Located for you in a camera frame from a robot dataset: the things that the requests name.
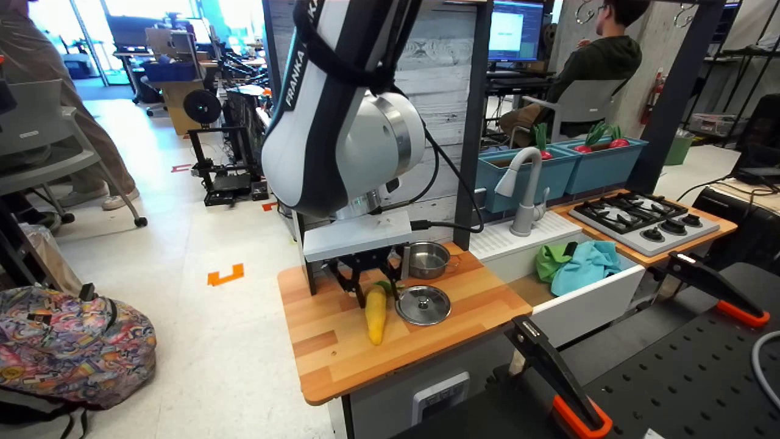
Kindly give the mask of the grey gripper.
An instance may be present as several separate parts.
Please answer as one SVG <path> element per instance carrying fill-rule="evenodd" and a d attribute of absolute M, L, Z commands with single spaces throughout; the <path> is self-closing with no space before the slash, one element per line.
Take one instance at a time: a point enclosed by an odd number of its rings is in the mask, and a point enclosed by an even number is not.
<path fill-rule="evenodd" d="M 357 295 L 358 308 L 366 308 L 368 280 L 360 274 L 379 269 L 382 276 L 375 284 L 389 298 L 399 298 L 397 279 L 402 267 L 393 263 L 389 257 L 402 257 L 410 241 L 410 212 L 389 211 L 309 230 L 304 235 L 302 257 L 307 263 L 324 263 L 337 276 L 338 287 Z"/>

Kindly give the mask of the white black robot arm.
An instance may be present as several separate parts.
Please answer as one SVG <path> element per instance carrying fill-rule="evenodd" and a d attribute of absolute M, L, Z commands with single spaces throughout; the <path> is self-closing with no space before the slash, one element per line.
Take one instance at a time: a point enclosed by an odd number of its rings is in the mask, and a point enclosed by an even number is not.
<path fill-rule="evenodd" d="M 366 306 L 360 276 L 410 241 L 407 211 L 375 204 L 424 154 L 424 122 L 396 87 L 421 0 L 297 0 L 282 88 L 260 149 L 271 194 L 301 218 L 330 218 L 302 237 Z"/>

